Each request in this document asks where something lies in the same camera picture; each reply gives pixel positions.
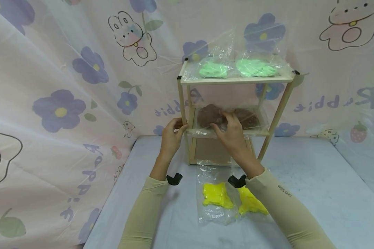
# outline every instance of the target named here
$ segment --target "yellow clay in plastic bag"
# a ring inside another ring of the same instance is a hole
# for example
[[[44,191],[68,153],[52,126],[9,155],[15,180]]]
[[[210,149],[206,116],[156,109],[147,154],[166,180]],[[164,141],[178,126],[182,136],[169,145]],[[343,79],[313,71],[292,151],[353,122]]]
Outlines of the yellow clay in plastic bag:
[[[234,206],[229,196],[227,195],[225,183],[219,183],[216,185],[205,183],[203,194],[205,197],[205,200],[203,202],[204,206],[213,204],[224,207],[226,209],[232,209]]]
[[[240,192],[240,199],[242,205],[238,209],[239,213],[244,215],[248,211],[250,212],[261,212],[264,215],[268,215],[269,212],[264,207],[264,205],[260,202],[260,200],[256,199],[256,197],[247,189],[245,186],[242,188],[238,188],[238,192]]]

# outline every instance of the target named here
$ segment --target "plastic bag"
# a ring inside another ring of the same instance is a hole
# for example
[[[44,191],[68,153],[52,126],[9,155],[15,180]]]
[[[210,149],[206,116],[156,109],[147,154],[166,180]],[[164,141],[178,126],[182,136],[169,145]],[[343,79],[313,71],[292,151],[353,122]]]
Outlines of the plastic bag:
[[[182,76],[184,81],[203,78],[228,78],[234,70],[234,29],[221,34],[214,41],[205,44],[186,57],[187,67]]]
[[[235,69],[241,77],[274,77],[284,68],[285,26],[279,23],[250,24],[236,46]]]
[[[238,179],[241,178],[241,176],[244,175],[244,171],[237,165],[234,160],[232,160],[231,165],[232,175],[234,175]],[[255,203],[255,207],[253,209],[249,207],[249,204],[247,203],[247,197],[249,197],[252,193],[247,189],[246,186],[240,189],[235,188],[235,191],[237,192],[231,192],[231,200],[238,208],[239,213],[237,221],[240,221],[241,219],[246,217],[254,222],[274,222],[273,218],[268,214],[266,208],[263,206],[263,204],[261,204],[259,200]]]
[[[239,215],[237,206],[232,202],[232,199],[235,199],[232,195],[235,195],[236,192],[227,182],[227,179],[231,176],[231,168],[201,165],[197,167],[197,171],[198,223],[205,225],[214,222],[228,225],[235,222]]]
[[[222,111],[234,112],[244,130],[261,131],[268,127],[266,113],[259,107],[250,108],[227,108],[209,104],[195,111],[193,136],[194,137],[216,137],[211,123],[219,126],[221,131],[227,130],[227,119]]]

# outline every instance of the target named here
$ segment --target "black corner clip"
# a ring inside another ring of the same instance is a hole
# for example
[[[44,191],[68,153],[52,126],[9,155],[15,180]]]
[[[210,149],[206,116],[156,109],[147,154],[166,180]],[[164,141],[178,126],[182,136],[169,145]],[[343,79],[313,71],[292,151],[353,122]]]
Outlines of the black corner clip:
[[[176,175],[174,177],[171,177],[169,175],[166,176],[166,180],[172,186],[179,185],[179,183],[180,183],[180,181],[181,181],[182,178],[183,178],[183,176],[180,175],[179,173],[176,173]]]
[[[235,188],[242,188],[245,186],[246,175],[242,175],[240,179],[237,179],[235,176],[230,176],[228,182]]]

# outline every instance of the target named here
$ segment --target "purple flower print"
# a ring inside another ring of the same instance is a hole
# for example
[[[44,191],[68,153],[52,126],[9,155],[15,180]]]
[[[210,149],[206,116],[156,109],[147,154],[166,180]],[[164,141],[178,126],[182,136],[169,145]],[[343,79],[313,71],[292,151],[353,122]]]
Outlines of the purple flower print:
[[[137,108],[137,96],[128,92],[122,92],[118,107],[126,115],[130,115]]]
[[[274,130],[276,137],[292,137],[299,131],[299,125],[291,125],[290,123],[282,123]]]
[[[80,123],[79,115],[86,109],[83,100],[75,100],[68,90],[58,90],[50,97],[33,103],[32,110],[42,118],[42,126],[48,132],[56,133],[61,128],[73,129]]]
[[[155,126],[155,130],[153,130],[153,133],[158,136],[162,136],[162,130],[164,129],[163,126]]]
[[[255,93],[256,96],[260,96],[263,91],[264,84],[256,84]],[[284,84],[282,83],[270,83],[267,84],[266,94],[264,96],[267,100],[275,100],[284,91]]]
[[[98,208],[94,209],[90,213],[90,217],[88,218],[87,222],[82,226],[82,229],[80,229],[79,232],[78,238],[80,244],[83,244],[87,241],[87,237],[90,235],[90,232],[92,231],[99,214],[100,210]]]
[[[183,45],[184,56],[183,59],[188,58],[189,60],[199,61],[202,58],[208,57],[208,44],[206,41],[199,40],[196,43],[186,42]]]
[[[284,38],[286,27],[276,23],[276,17],[266,13],[257,24],[248,24],[244,31],[248,52],[270,53]]]
[[[155,0],[130,0],[130,4],[137,13],[142,13],[145,10],[149,13],[153,13],[157,9]]]
[[[72,66],[83,79],[90,84],[108,82],[108,73],[104,69],[104,62],[98,53],[93,53],[90,47],[84,47],[80,53],[82,58],[72,61]]]
[[[0,0],[0,14],[23,35],[23,26],[30,25],[35,20],[35,11],[27,0]]]

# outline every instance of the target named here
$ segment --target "green clay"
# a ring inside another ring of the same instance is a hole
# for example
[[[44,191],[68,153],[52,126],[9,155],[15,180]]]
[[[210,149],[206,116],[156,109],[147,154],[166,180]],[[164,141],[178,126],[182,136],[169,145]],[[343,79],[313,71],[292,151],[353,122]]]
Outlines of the green clay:
[[[223,64],[205,62],[199,70],[199,75],[204,78],[227,78],[229,67]]]
[[[277,69],[261,60],[241,59],[236,64],[243,77],[271,77],[277,74]]]

